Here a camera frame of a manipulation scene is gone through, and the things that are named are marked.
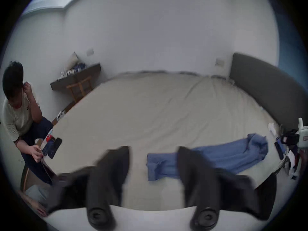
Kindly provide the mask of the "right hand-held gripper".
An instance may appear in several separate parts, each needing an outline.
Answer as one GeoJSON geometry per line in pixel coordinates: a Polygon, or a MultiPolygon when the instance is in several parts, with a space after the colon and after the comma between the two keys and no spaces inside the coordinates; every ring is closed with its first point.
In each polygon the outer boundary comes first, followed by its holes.
{"type": "Polygon", "coordinates": [[[292,129],[283,133],[282,144],[287,146],[297,146],[299,149],[308,148],[308,126],[303,125],[302,118],[298,118],[298,129],[292,129]]]}

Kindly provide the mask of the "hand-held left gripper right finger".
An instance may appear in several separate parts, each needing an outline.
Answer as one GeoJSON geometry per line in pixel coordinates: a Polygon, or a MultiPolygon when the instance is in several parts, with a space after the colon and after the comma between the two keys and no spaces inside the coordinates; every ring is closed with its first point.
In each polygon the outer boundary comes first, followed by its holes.
{"type": "Polygon", "coordinates": [[[196,207],[190,221],[193,231],[213,229],[220,210],[248,213],[261,221],[271,216],[277,191],[275,173],[254,188],[250,177],[215,168],[200,152],[179,147],[178,174],[185,207],[196,207]]]}

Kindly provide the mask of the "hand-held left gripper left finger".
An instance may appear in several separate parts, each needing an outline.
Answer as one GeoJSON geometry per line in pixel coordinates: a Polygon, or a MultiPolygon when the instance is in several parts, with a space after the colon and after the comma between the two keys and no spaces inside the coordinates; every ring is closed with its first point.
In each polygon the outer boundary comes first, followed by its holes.
{"type": "Polygon", "coordinates": [[[48,214],[85,207],[94,229],[114,229],[110,206],[121,206],[130,167],[129,150],[129,146],[108,150],[95,166],[55,175],[48,194],[48,214]]]}

